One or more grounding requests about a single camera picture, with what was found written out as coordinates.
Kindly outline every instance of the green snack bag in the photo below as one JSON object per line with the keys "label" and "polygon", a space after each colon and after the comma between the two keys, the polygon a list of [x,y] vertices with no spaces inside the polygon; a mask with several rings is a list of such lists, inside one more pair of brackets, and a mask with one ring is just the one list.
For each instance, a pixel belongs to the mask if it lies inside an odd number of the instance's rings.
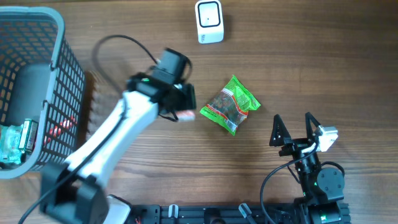
{"label": "green snack bag", "polygon": [[233,136],[236,128],[248,117],[249,110],[257,110],[260,103],[233,75],[228,84],[200,113],[226,128]]}

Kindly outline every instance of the plastic package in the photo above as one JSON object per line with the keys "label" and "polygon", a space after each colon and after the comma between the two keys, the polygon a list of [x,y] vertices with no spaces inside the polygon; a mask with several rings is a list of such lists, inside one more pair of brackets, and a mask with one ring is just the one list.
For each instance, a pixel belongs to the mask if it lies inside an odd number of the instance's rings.
{"label": "plastic package", "polygon": [[233,75],[228,84],[200,113],[226,128],[233,136],[238,125],[247,117],[249,110],[257,110],[260,103]]}
{"label": "plastic package", "polygon": [[17,165],[22,162],[24,153],[18,149],[18,146],[23,126],[0,125],[0,162]]}

